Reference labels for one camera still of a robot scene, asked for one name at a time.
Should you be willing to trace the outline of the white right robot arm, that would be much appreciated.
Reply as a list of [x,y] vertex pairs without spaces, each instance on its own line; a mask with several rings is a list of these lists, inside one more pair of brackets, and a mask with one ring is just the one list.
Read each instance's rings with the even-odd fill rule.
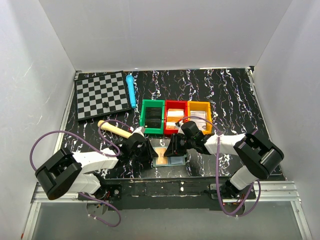
[[243,195],[252,182],[268,179],[284,159],[284,153],[257,130],[237,135],[204,134],[194,121],[181,125],[163,155],[180,157],[190,149],[205,155],[218,156],[220,152],[239,156],[243,166],[219,187],[223,197],[232,199]]

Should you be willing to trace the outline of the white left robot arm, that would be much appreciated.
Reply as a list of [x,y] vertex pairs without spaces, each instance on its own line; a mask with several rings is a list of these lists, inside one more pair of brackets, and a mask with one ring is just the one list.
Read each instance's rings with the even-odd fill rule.
[[119,143],[110,143],[103,150],[94,146],[91,149],[91,152],[72,152],[61,148],[40,167],[34,168],[35,177],[49,200],[69,192],[87,193],[95,200],[101,200],[107,191],[103,179],[94,174],[96,171],[112,169],[119,161],[149,160],[159,156],[150,140],[138,132]]

